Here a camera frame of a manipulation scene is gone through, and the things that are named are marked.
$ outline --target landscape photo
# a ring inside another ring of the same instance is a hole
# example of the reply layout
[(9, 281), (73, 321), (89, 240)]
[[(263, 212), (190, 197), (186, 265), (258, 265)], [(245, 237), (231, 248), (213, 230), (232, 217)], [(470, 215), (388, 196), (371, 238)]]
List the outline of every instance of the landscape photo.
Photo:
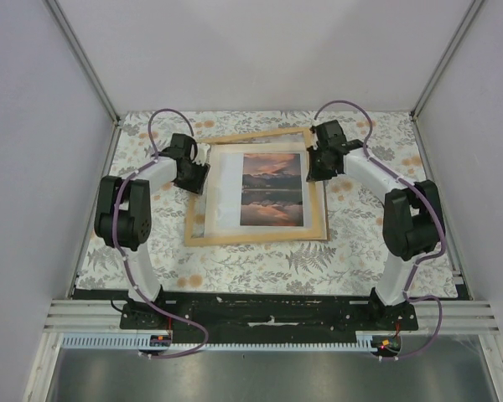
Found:
[(303, 226), (299, 153), (245, 153), (241, 226)]

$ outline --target white wall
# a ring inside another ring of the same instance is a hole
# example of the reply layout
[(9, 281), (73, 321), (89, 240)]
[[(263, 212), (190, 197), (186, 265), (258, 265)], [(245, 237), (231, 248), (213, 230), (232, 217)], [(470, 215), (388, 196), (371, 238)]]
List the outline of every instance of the white wall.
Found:
[(469, 284), (503, 332), (503, 0), (486, 2), (420, 126)]
[(0, 401), (63, 297), (111, 123), (43, 2), (0, 2)]
[(469, 0), (60, 0), (120, 113), (411, 110)]

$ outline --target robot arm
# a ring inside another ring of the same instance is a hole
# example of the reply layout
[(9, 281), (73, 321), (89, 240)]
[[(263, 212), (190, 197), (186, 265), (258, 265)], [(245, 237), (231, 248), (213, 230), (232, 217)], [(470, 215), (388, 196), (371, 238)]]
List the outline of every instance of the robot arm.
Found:
[[(208, 146), (198, 145), (192, 137), (173, 134), (169, 147), (159, 153), (158, 162), (139, 173), (126, 187), (119, 206), (117, 239), (119, 245), (127, 249), (128, 263), (135, 282), (151, 302), (162, 296), (147, 246), (151, 233), (151, 195), (170, 182), (179, 188), (201, 194), (210, 169), (209, 164), (205, 163), (207, 151)], [(112, 216), (117, 191), (123, 180), (124, 178), (116, 176), (102, 178), (97, 199), (95, 233), (112, 248)], [(143, 303), (138, 293), (128, 285), (129, 298)]]
[[(427, 209), (409, 188), (369, 160), (360, 140), (347, 141), (337, 121), (325, 122), (312, 130), (317, 144), (308, 148), (308, 181), (328, 180), (338, 174), (346, 174), (368, 187), (384, 205), (382, 235), (389, 255), (384, 274), (371, 293), (371, 301), (375, 300), (376, 309), (382, 311), (403, 304), (405, 298), (402, 292), (413, 261), (418, 255), (434, 250), (439, 242), (438, 231)], [(428, 199), (443, 227), (436, 185), (430, 180), (413, 184)], [(412, 209), (417, 210), (414, 216)]]

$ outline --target wire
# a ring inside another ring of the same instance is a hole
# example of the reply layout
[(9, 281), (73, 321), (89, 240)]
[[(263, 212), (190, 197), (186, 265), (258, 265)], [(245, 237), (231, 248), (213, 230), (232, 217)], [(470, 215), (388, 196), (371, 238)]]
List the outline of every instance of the wire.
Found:
[(116, 295), (112, 296), (110, 298), (110, 305), (111, 305), (111, 308), (113, 308), (114, 310), (116, 310), (117, 312), (120, 312), (121, 314), (123, 314), (123, 310), (119, 307), (116, 307), (116, 305), (114, 304), (114, 297), (116, 297)]
[(389, 352), (391, 352), (391, 353), (394, 353), (394, 354), (397, 354), (397, 355), (398, 355), (398, 354), (401, 352), (401, 350), (402, 350), (402, 338), (400, 338), (400, 337), (399, 337), (398, 339), (399, 339), (399, 340), (397, 341), (397, 343), (398, 343), (398, 345), (399, 345), (399, 349), (398, 349), (398, 350), (396, 350), (396, 349), (392, 349), (392, 348), (389, 348), (389, 347), (387, 347), (387, 346), (385, 346), (385, 347), (384, 347), (384, 349), (385, 349), (385, 350), (387, 350), (387, 351), (389, 351)]
[[(149, 140), (151, 141), (151, 145), (153, 146), (153, 151), (154, 151), (154, 157), (155, 159), (158, 159), (158, 148), (157, 148), (157, 143), (154, 141), (154, 136), (153, 136), (153, 131), (151, 130), (151, 125), (153, 124), (154, 118), (159, 114), (163, 112), (169, 112), (169, 113), (175, 113), (176, 115), (179, 115), (183, 118), (183, 120), (186, 122), (188, 125), (188, 128), (190, 129), (190, 136), (194, 137), (194, 129), (192, 128), (192, 124), (190, 124), (190, 120), (186, 118), (186, 116), (181, 113), (180, 111), (176, 111), (175, 109), (169, 109), (169, 108), (164, 108), (164, 109), (158, 109), (155, 111), (152, 115), (151, 118), (149, 119), (148, 122), (148, 135), (149, 135)], [(198, 144), (194, 143), (194, 157), (192, 160), (195, 160), (195, 157), (198, 156)]]
[(166, 312), (162, 308), (160, 308), (157, 305), (155, 305), (154, 303), (152, 303), (143, 294), (142, 290), (139, 288), (138, 284), (136, 283), (136, 281), (132, 277), (131, 267), (128, 264), (127, 253), (119, 245), (119, 241), (117, 240), (117, 219), (118, 219), (118, 216), (119, 216), (119, 206), (121, 205), (123, 194), (125, 193), (125, 188), (127, 187), (128, 183), (131, 180), (133, 180), (138, 174), (140, 174), (141, 172), (149, 169), (151, 166), (153, 166), (154, 164), (156, 164), (158, 162), (158, 149), (157, 149), (156, 143), (154, 142), (153, 134), (151, 132), (151, 124), (153, 123), (153, 118), (158, 113), (161, 113), (163, 111), (170, 111), (170, 112), (176, 113), (179, 116), (183, 117), (184, 121), (186, 121), (186, 123), (189, 126), (189, 129), (190, 129), (190, 132), (191, 132), (192, 136), (194, 135), (194, 130), (192, 129), (192, 125), (190, 124), (189, 120), (181, 112), (175, 111), (173, 109), (160, 109), (160, 110), (155, 111), (153, 113), (153, 115), (149, 119), (149, 123), (148, 123), (148, 134), (149, 134), (149, 139), (151, 140), (151, 143), (153, 145), (153, 149), (155, 151), (154, 159), (152, 161), (146, 163), (142, 167), (140, 167), (135, 172), (132, 172), (129, 176), (127, 176), (127, 178), (125, 178), (125, 180), (123, 180), (122, 185), (120, 186), (119, 190), (117, 191), (116, 202), (114, 204), (114, 213), (113, 213), (112, 222), (111, 222), (111, 239), (112, 239), (112, 242), (113, 242), (114, 247), (116, 248), (116, 250), (119, 251), (119, 254), (121, 254), (121, 257), (123, 258), (123, 264), (125, 265), (125, 273), (127, 275), (127, 279), (129, 281), (130, 285), (132, 286), (132, 288), (140, 296), (140, 298), (148, 306), (150, 306), (154, 311), (158, 312), (159, 314), (162, 314), (162, 315), (164, 315), (166, 317), (170, 317), (170, 318), (173, 318), (174, 320), (181, 321), (181, 322), (184, 322), (185, 324), (189, 324), (189, 325), (191, 325), (193, 327), (196, 327), (196, 328), (200, 329), (203, 332), (203, 334), (205, 335), (204, 338), (203, 338), (203, 341), (199, 345), (197, 345), (197, 346), (195, 346), (195, 347), (193, 347), (191, 349), (184, 350), (182, 352), (173, 353), (173, 354), (164, 354), (164, 355), (161, 355), (161, 356), (156, 356), (156, 355), (151, 355), (151, 354), (148, 354), (148, 353), (145, 353), (145, 352), (141, 352), (141, 354), (143, 356), (149, 356), (150, 358), (160, 358), (160, 359), (181, 358), (183, 356), (188, 356), (190, 354), (198, 352), (202, 347), (204, 347), (209, 342), (209, 332), (201, 324), (199, 324), (197, 322), (194, 322), (194, 321), (191, 321), (191, 320), (188, 320), (186, 318), (182, 318), (182, 317), (176, 316), (175, 314), (172, 314), (171, 312)]
[(399, 332), (401, 331), (401, 323), (399, 321), (395, 322), (395, 336), (394, 338), (398, 341)]
[(430, 337), (427, 343), (425, 343), (421, 348), (418, 350), (415, 350), (413, 352), (407, 353), (403, 356), (398, 356), (395, 358), (383, 358), (383, 360), (401, 360), (404, 358), (410, 358), (413, 356), (418, 356), (419, 354), (423, 353), (425, 350), (430, 348), (430, 346), (434, 343), (436, 338), (438, 337), (438, 333), (440, 328), (442, 327), (442, 320), (443, 320), (443, 307), (442, 307), (442, 302), (439, 300), (438, 297), (433, 296), (433, 295), (428, 295), (428, 296), (423, 296), (423, 297), (418, 297), (418, 298), (411, 298), (408, 296), (408, 290), (410, 289), (410, 286), (412, 285), (413, 278), (415, 277), (417, 273), (417, 269), (419, 268), (419, 264), (426, 260), (433, 260), (435, 258), (438, 258), (442, 255), (445, 254), (445, 251), (447, 249), (447, 240), (445, 239), (445, 233), (442, 228), (442, 224), (439, 221), (438, 215), (436, 214), (436, 211), (434, 211), (433, 206), (428, 202), (426, 197), (417, 189), (415, 188), (411, 183), (409, 183), (407, 180), (396, 174), (394, 171), (392, 171), (388, 166), (380, 162), (378, 159), (374, 158), (371, 156), (371, 153), (369, 152), (367, 142), (369, 141), (369, 138), (371, 138), (372, 135), (372, 120), (369, 117), (369, 114), (361, 107), (358, 106), (354, 102), (350, 102), (349, 100), (332, 100), (328, 103), (326, 103), (324, 106), (322, 106), (317, 113), (315, 114), (314, 119), (317, 120), (319, 117), (320, 112), (322, 112), (326, 107), (333, 105), (333, 104), (344, 104), (344, 105), (349, 105), (354, 108), (356, 108), (358, 111), (360, 111), (363, 116), (366, 117), (367, 122), (369, 123), (369, 132), (367, 133), (365, 139), (363, 140), (363, 153), (366, 155), (367, 159), (370, 160), (372, 163), (377, 165), (382, 171), (390, 175), (392, 178), (396, 179), (399, 183), (404, 184), (406, 187), (410, 188), (410, 190), (416, 194), (416, 197), (421, 200), (427, 211), (430, 213), (430, 216), (434, 222), (434, 225), (436, 226), (436, 230), (438, 231), (438, 237), (441, 243), (440, 250), (432, 255), (424, 255), (423, 257), (419, 257), (414, 263), (412, 270), (410, 271), (410, 275), (408, 276), (406, 285), (404, 286), (404, 289), (402, 291), (402, 295), (404, 297), (404, 300), (410, 302), (410, 303), (418, 303), (422, 302), (425, 300), (434, 300), (438, 303), (438, 324), (436, 325), (436, 329), (434, 330), (433, 335)]

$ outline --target floral tablecloth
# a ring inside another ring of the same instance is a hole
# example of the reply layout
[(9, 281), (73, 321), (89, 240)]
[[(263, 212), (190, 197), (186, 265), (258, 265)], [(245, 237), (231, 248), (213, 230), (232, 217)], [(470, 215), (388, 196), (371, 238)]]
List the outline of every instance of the floral tablecloth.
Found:
[[(111, 174), (131, 172), (148, 160), (150, 112), (132, 112), (124, 121)], [(186, 112), (197, 137), (279, 127), (309, 126), (311, 111)], [(372, 151), (401, 174), (424, 179), (407, 113), (371, 113), (375, 125)], [(355, 112), (325, 112), (321, 120), (338, 119), (348, 138), (363, 138), (365, 118)], [(158, 146), (174, 132), (188, 132), (178, 116), (158, 115), (153, 124)], [(330, 242), (293, 241), (266, 245), (204, 248), (184, 246), (184, 216), (189, 195), (171, 184), (151, 200), (153, 229), (148, 241), (153, 266), (167, 291), (216, 291), (368, 295), (380, 279), (387, 256), (378, 198), (348, 178), (327, 184)], [(116, 253), (93, 233), (76, 282), (80, 289), (127, 288)], [(443, 256), (422, 265), (412, 285), (414, 296), (457, 296), (450, 263)]]

